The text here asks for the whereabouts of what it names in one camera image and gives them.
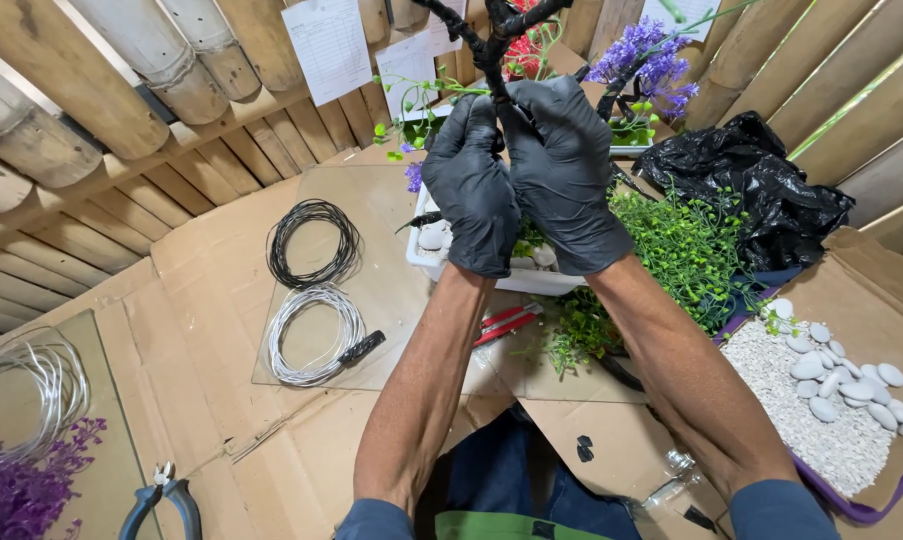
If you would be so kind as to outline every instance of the white gravel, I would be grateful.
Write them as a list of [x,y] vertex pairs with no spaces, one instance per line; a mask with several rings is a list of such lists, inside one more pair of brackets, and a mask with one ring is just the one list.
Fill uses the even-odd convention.
[[[797,325],[802,334],[808,324]],[[783,334],[771,335],[765,323],[752,320],[736,331],[722,346],[722,353],[755,392],[781,440],[825,479],[835,491],[852,497],[869,485],[885,467],[895,436],[882,428],[866,408],[852,408],[833,392],[838,417],[822,423],[809,409],[807,399],[796,394],[798,380],[789,369],[799,354],[785,344]]]

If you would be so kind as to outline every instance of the printed form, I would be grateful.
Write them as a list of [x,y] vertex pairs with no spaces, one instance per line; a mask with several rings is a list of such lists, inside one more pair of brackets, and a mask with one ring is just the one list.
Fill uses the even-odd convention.
[[[711,8],[711,13],[714,14],[719,10],[719,4],[722,3],[722,0],[674,0],[674,2],[675,6],[681,10],[682,15],[685,16],[685,22],[682,24],[675,24],[675,17],[658,0],[647,0],[641,9],[641,16],[664,21],[664,31],[670,32],[675,28],[684,27],[705,17],[705,12],[709,8]],[[685,37],[691,38],[696,42],[704,42],[705,38],[708,37],[708,31],[712,28],[713,22],[715,20],[709,20],[696,26],[694,29],[698,30],[698,33],[689,33]]]
[[315,106],[371,82],[359,0],[305,0],[281,12]]
[[[438,99],[436,90],[415,88],[414,82],[411,82],[421,83],[421,81],[434,81],[435,79],[435,61],[432,52],[429,51],[431,38],[430,32],[419,31],[405,41],[400,41],[374,53],[381,81],[391,85],[391,88],[385,92],[385,101],[388,102],[388,114],[392,118],[402,117],[403,101],[413,103],[412,111],[415,111],[421,109],[424,104]],[[411,81],[401,80],[396,75]],[[412,90],[403,100],[402,97],[408,89]]]
[[[472,2],[481,2],[482,0],[471,0]],[[445,6],[455,10],[462,19],[465,18],[465,6],[468,0],[445,0]],[[442,19],[438,18],[435,13],[428,15],[428,35],[431,43],[428,44],[431,55],[437,57],[445,53],[453,53],[461,49],[462,38],[458,37],[455,41],[449,41],[449,27],[445,26]]]

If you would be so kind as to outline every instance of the black nitrile glove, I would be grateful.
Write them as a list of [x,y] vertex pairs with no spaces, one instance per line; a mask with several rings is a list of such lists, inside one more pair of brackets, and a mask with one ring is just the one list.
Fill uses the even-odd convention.
[[492,152],[496,124],[492,98],[465,95],[421,165],[421,181],[451,224],[448,260],[485,278],[511,275],[520,219],[507,167]]
[[608,210],[612,130],[572,76],[509,82],[514,104],[498,107],[521,211],[555,246],[569,276],[594,274],[635,247]]

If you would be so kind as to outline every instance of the plastic bag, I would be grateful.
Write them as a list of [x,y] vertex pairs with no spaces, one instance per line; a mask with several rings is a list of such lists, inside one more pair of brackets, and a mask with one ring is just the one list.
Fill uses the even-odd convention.
[[778,135],[754,110],[721,128],[687,131],[652,146],[635,161],[654,184],[674,186],[685,201],[717,201],[718,188],[741,193],[738,256],[754,271],[808,268],[825,254],[821,241],[848,223],[855,199],[837,189],[807,185],[805,171],[785,159]]

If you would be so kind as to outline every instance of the blue jeans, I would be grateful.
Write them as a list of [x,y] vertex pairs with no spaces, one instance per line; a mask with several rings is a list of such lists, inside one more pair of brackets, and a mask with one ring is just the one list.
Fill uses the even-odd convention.
[[517,418],[524,414],[516,403],[455,447],[447,510],[520,514],[613,540],[641,540],[619,498],[593,494],[561,462],[551,496],[535,515],[526,457],[534,427]]

